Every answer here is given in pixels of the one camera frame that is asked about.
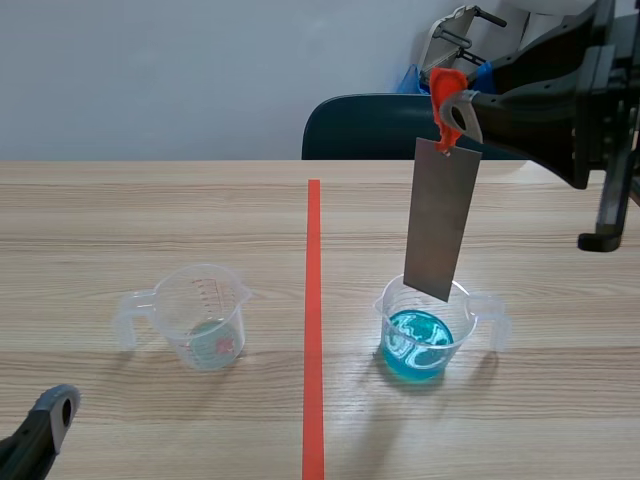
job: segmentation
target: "red tape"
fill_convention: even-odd
[[[307,275],[304,294],[302,480],[324,480],[320,180],[309,180],[308,189]]]

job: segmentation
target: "clear plastic cup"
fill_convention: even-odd
[[[171,274],[153,290],[123,297],[113,327],[122,348],[133,350],[133,320],[146,317],[187,365],[217,370],[244,347],[242,305],[250,297],[251,291],[231,270],[194,265]]]
[[[471,295],[457,282],[446,303],[407,287],[400,275],[374,307],[382,315],[382,355],[394,373],[410,381],[442,373],[478,322],[493,322],[492,350],[503,351],[511,335],[502,300]]]

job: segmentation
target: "blue water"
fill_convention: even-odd
[[[403,310],[389,319],[407,337],[430,345],[450,345],[453,335],[438,317],[419,310]],[[383,332],[382,355],[397,375],[410,381],[432,378],[444,370],[455,349],[416,345],[391,329]]]

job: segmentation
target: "wooden table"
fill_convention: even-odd
[[[487,354],[480,329],[439,384],[410,387],[373,355],[371,304],[402,272],[411,169],[0,163],[2,431],[68,382],[83,403],[51,479],[300,479],[306,181],[317,177],[327,479],[637,479],[638,209],[618,252],[580,252],[597,186],[484,163],[457,279],[504,298],[512,348]],[[235,268],[255,294],[243,357],[196,373],[144,322],[150,341],[119,353],[119,297],[201,262]]]

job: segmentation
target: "chair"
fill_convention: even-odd
[[[412,160],[416,138],[440,139],[426,95],[350,95],[319,105],[309,117],[303,160]],[[488,160],[524,160],[520,155],[462,137],[459,147]]]

